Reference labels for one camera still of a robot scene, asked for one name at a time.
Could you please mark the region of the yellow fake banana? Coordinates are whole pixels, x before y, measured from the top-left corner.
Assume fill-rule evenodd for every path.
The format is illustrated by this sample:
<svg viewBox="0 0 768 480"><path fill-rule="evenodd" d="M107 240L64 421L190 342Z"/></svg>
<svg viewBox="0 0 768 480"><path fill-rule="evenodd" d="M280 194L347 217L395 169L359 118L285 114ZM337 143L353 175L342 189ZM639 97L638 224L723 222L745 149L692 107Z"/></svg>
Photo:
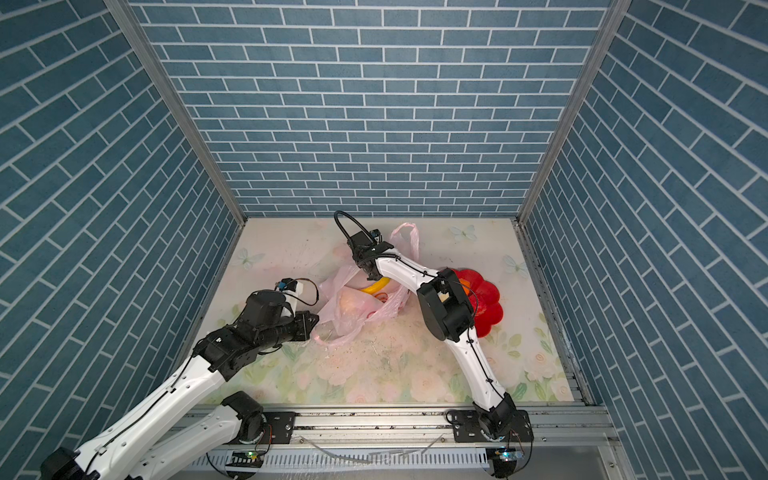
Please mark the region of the yellow fake banana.
<svg viewBox="0 0 768 480"><path fill-rule="evenodd" d="M361 291L369 295L376 295L378 292L383 290L389 284L389 282L390 282L390 279L387 277L384 277L376 281L372 285L362 288Z"/></svg>

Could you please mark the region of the pink plastic bag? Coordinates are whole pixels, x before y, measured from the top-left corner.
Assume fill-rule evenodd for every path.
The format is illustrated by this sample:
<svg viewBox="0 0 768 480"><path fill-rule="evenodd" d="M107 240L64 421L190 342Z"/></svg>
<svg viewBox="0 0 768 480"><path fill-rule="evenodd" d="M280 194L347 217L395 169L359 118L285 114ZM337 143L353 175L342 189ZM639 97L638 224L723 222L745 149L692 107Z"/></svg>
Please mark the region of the pink plastic bag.
<svg viewBox="0 0 768 480"><path fill-rule="evenodd" d="M312 339L321 346L340 347L365 326L397 317L411 291L389 278L366 281L360 268L346 264L321 282L319 293L323 306Z"/></svg>

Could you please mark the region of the red flower-shaped plate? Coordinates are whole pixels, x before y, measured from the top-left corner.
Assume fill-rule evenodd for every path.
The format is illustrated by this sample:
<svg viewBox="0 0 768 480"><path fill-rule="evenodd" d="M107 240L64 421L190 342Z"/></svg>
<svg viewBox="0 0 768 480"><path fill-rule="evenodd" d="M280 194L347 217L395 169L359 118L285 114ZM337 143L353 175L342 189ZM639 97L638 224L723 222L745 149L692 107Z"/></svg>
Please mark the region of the red flower-shaped plate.
<svg viewBox="0 0 768 480"><path fill-rule="evenodd" d="M465 282L470 288L471 293L467 296L475 312L475 329L477 336L484 338L503 320L500 291L475 270L459 269L454 273L459 281Z"/></svg>

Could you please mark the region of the cream fake peeled fruit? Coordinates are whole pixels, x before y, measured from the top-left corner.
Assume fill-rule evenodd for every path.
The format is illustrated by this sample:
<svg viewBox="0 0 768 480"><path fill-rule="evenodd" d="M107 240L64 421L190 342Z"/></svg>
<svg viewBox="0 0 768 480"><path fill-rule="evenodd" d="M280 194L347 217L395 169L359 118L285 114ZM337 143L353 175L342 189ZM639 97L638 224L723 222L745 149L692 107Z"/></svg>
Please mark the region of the cream fake peeled fruit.
<svg viewBox="0 0 768 480"><path fill-rule="evenodd" d="M345 321L366 320L377 312L384 303L373 295L344 287L338 298L339 317Z"/></svg>

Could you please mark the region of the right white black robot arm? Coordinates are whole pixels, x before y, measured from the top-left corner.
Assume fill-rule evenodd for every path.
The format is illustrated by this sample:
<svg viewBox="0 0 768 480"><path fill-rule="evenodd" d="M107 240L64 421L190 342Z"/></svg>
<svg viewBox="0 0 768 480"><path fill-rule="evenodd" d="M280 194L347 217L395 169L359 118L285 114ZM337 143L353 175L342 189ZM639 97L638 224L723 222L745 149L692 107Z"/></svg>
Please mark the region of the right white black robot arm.
<svg viewBox="0 0 768 480"><path fill-rule="evenodd" d="M491 440L508 435L517 408L480 347L475 311L457 275L425 267L371 232L348 235L346 241L370 280L388 278L416 295L426 328L450 349L469 384L484 434Z"/></svg>

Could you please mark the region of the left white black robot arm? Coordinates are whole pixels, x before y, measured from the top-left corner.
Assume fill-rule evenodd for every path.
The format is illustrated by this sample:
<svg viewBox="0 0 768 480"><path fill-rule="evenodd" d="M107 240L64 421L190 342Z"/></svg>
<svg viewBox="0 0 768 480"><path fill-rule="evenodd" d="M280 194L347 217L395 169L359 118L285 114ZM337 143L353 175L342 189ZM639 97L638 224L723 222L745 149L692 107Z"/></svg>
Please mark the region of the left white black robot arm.
<svg viewBox="0 0 768 480"><path fill-rule="evenodd" d="M182 365L121 419L74 450L51 453L41 464L42 478L168 479L221 445L270 437L263 406L243 391L183 430L170 430L259 357L309 340L319 317L298 310L302 291L301 281L283 279L251 293L233 322L199 340Z"/></svg>

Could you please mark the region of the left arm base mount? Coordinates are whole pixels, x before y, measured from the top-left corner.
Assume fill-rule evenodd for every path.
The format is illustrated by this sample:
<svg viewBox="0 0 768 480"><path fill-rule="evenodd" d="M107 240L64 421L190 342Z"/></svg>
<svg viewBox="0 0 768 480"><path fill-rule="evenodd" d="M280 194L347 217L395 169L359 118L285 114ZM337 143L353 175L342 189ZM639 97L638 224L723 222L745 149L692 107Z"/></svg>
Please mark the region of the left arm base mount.
<svg viewBox="0 0 768 480"><path fill-rule="evenodd" d="M235 436L225 445L289 444L293 435L297 413L293 411L267 411L260 416L253 415L240 420Z"/></svg>

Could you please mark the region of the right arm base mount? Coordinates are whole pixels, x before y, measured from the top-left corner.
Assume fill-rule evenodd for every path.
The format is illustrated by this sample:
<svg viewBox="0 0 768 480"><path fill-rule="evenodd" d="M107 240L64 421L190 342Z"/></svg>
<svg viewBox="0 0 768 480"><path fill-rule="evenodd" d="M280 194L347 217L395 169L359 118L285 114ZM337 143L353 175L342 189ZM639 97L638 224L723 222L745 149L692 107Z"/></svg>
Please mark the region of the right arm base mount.
<svg viewBox="0 0 768 480"><path fill-rule="evenodd" d="M452 429L456 443L480 442L510 442L530 443L534 434L528 412L515 411L509 418L502 421L501 426L495 426L485 414L475 410L449 409L444 412L444 418Z"/></svg>

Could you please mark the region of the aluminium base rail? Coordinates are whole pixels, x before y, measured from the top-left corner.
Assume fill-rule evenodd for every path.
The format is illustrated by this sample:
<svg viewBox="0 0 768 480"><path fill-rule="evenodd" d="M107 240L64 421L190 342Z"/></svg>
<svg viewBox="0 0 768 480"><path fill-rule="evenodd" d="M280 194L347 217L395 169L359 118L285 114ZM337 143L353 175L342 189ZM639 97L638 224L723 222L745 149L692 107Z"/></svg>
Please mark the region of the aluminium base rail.
<svg viewBox="0 0 768 480"><path fill-rule="evenodd" d="M285 406L272 405L267 411L297 413L289 444L266 447L308 448L417 448L433 444L454 446L452 429L444 418L460 405L400 406ZM529 414L535 447L608 447L620 444L619 435L604 407L576 402L523 403Z"/></svg>

